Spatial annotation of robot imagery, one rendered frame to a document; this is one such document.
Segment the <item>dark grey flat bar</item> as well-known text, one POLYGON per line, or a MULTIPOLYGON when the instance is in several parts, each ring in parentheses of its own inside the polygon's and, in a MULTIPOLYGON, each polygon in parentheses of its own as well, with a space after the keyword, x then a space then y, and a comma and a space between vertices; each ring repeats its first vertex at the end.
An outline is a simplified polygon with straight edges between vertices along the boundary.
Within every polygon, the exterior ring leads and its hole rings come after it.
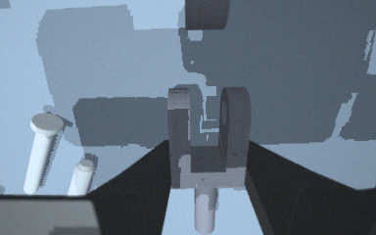
POLYGON ((185 30, 225 29, 230 0, 185 0, 185 30))

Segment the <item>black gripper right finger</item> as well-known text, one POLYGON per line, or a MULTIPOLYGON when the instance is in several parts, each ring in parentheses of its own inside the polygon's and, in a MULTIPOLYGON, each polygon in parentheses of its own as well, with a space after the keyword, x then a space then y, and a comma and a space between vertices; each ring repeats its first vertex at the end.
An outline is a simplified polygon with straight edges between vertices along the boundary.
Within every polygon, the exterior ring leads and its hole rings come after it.
POLYGON ((263 235, 376 235, 376 188, 354 189, 251 140, 244 185, 263 235))

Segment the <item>grey cylinder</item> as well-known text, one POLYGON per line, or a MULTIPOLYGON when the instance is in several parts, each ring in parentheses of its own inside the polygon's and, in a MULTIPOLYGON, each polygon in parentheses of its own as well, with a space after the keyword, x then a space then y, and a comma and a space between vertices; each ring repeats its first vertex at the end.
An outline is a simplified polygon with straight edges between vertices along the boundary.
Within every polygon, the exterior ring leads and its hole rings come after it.
POLYGON ((85 195, 94 171, 94 164, 88 160, 82 160, 76 164, 68 195, 85 195))

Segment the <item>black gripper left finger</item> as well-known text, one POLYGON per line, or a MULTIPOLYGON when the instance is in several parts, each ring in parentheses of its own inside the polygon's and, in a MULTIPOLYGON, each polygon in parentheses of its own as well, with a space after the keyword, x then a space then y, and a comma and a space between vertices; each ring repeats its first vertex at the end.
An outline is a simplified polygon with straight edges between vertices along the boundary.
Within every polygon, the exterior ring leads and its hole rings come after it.
POLYGON ((0 194, 0 235, 162 235, 170 188, 165 140, 86 195, 0 194))

